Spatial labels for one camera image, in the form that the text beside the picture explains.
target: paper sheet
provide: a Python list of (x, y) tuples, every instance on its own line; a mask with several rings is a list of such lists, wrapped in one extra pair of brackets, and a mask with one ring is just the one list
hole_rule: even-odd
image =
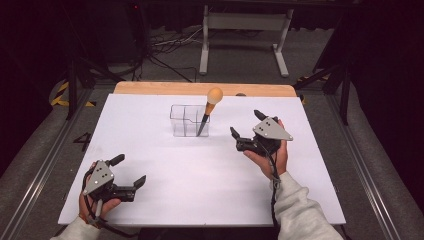
[(310, 190), (331, 224), (345, 218), (303, 106), (295, 97), (224, 96), (210, 118), (209, 137), (174, 137), (173, 104), (202, 105), (206, 96), (110, 94), (59, 218), (69, 224), (78, 213), (84, 173), (96, 160), (125, 154), (111, 167), (118, 186), (147, 175), (134, 202), (109, 213), (121, 226), (271, 226), (269, 180), (235, 148), (230, 133), (252, 138), (260, 121), (253, 110), (278, 116), (293, 136), (288, 171)]

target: white sleeve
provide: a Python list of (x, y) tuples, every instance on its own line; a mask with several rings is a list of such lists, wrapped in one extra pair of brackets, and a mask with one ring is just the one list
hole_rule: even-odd
[(57, 237), (50, 240), (95, 240), (100, 234), (100, 229), (86, 224), (84, 220), (77, 217), (66, 229)]
[(280, 179), (274, 208), (281, 226), (279, 240), (343, 239), (328, 223), (319, 203), (307, 198), (308, 188), (301, 187), (288, 172), (281, 174)]

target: person's right hand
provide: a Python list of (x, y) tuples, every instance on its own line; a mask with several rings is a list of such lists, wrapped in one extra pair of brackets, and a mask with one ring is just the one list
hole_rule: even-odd
[[(283, 122), (280, 119), (278, 120), (278, 124), (282, 128), (284, 128)], [(252, 160), (254, 163), (256, 163), (261, 168), (261, 170), (265, 174), (265, 176), (267, 176), (269, 179), (273, 179), (272, 168), (271, 168), (270, 162), (267, 158), (262, 157), (262, 156), (256, 154), (255, 152), (252, 152), (252, 151), (249, 151), (249, 150), (246, 150), (243, 153), (244, 153), (244, 155), (246, 155), (246, 157), (248, 157), (250, 160)], [(277, 152), (272, 155), (272, 158), (274, 160), (276, 160), (276, 162), (277, 162), (276, 167), (277, 167), (278, 176), (285, 173), (287, 171), (286, 168), (287, 168), (287, 159), (288, 159), (287, 141), (286, 140), (281, 140), (281, 146), (277, 150)]]
[[(93, 164), (91, 165), (91, 168), (94, 168), (95, 166), (96, 166), (96, 163), (93, 162)], [(85, 179), (86, 183), (88, 183), (90, 178), (91, 178), (91, 175), (87, 176), (87, 179)], [(90, 196), (87, 196), (87, 197), (88, 197), (88, 203), (90, 205), (92, 205), (91, 211), (96, 212), (97, 204), (96, 203), (93, 204), (93, 199)], [(110, 212), (112, 209), (117, 207), (120, 203), (121, 203), (121, 200), (117, 199), (117, 198), (116, 199), (110, 199), (109, 201), (103, 203), (100, 217), (104, 219), (106, 217), (106, 214), (108, 214), (108, 212)], [(80, 196), (79, 196), (79, 211), (80, 211), (79, 216), (82, 219), (84, 219), (84, 221), (87, 222), (87, 218), (91, 218), (91, 216), (89, 215), (87, 205), (85, 204), (84, 195), (83, 195), (82, 191), (81, 191)]]

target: acrylic box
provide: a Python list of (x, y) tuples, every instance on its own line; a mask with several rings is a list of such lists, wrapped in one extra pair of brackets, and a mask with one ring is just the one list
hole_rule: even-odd
[(200, 125), (205, 114), (205, 105), (172, 105), (171, 119), (174, 137), (207, 137), (209, 136), (210, 117), (199, 136)]

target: wooden knob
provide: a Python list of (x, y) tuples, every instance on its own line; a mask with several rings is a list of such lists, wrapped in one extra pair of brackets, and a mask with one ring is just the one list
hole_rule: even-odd
[(222, 100), (223, 96), (224, 93), (222, 92), (221, 88), (212, 88), (208, 92), (208, 103), (217, 104)]
[(215, 108), (215, 104), (219, 103), (223, 97), (222, 90), (220, 88), (212, 88), (208, 92), (208, 102), (206, 104), (205, 115), (210, 115), (212, 110)]

